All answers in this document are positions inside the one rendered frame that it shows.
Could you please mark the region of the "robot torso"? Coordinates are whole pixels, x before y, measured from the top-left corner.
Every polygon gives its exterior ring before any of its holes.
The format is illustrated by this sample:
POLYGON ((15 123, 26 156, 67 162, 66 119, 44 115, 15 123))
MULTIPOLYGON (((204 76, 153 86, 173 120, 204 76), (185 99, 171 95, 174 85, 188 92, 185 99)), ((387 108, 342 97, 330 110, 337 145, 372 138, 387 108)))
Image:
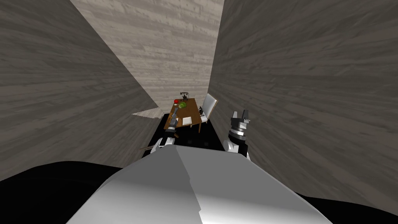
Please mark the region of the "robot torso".
POLYGON ((105 180, 67 224, 332 224, 238 153, 167 145, 105 180))

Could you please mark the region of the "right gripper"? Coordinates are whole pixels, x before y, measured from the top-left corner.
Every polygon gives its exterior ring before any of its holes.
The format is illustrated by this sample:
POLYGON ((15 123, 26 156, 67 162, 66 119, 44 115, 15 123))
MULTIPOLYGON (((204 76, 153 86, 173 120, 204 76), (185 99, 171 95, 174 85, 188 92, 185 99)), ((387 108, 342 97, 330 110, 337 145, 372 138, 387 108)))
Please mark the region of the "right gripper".
POLYGON ((238 118, 237 117, 237 111, 234 111, 232 117, 231 117, 231 129, 234 130, 246 130, 247 129, 247 124, 250 122, 249 120, 249 111, 248 110, 243 110, 242 117, 238 118))

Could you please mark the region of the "brown wooden table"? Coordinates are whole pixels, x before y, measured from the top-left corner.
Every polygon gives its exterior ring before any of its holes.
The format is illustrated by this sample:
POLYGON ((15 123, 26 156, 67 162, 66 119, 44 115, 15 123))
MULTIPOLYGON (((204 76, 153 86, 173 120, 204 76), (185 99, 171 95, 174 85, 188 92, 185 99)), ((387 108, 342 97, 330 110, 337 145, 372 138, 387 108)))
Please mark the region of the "brown wooden table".
MULTIPOLYGON (((177 124, 177 128, 180 127, 193 127, 193 126, 197 126, 198 127, 198 133, 200 133, 201 130, 201 117, 199 115, 199 110, 196 104, 196 101, 194 98, 189 98, 186 102, 187 107, 186 108, 179 108, 177 111, 176 116, 178 117, 178 124, 177 124), (184 117, 191 117, 192 118, 192 125, 182 125, 182 119, 184 117)), ((164 129, 167 129, 169 127, 170 124, 170 120, 171 120, 171 116, 175 110, 175 108, 178 107, 178 105, 172 105, 171 110, 170 110, 170 114, 166 120, 166 123, 164 125, 164 129)))

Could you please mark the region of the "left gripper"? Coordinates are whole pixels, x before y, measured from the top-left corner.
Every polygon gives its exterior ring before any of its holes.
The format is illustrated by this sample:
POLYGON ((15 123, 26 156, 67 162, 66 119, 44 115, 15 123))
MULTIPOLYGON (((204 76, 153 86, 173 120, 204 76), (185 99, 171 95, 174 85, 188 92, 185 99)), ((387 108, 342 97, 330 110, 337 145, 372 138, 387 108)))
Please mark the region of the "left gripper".
POLYGON ((177 111, 178 111, 178 107, 175 108, 174 112, 173 112, 173 116, 171 116, 171 120, 170 120, 170 124, 169 124, 169 128, 176 128, 177 124, 178 124, 178 117, 176 116, 177 111))

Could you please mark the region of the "white chair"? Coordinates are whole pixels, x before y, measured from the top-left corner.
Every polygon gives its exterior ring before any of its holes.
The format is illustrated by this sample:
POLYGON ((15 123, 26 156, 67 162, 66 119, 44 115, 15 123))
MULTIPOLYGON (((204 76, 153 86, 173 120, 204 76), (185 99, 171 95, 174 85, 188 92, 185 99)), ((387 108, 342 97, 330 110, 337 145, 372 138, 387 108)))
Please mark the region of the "white chair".
POLYGON ((210 95, 209 93, 206 95, 204 101, 203 101, 203 105, 201 106, 203 111, 204 111, 204 116, 200 116, 201 117, 201 122, 208 122, 210 115, 214 109, 214 107, 216 106, 218 100, 215 99, 212 95, 210 95))

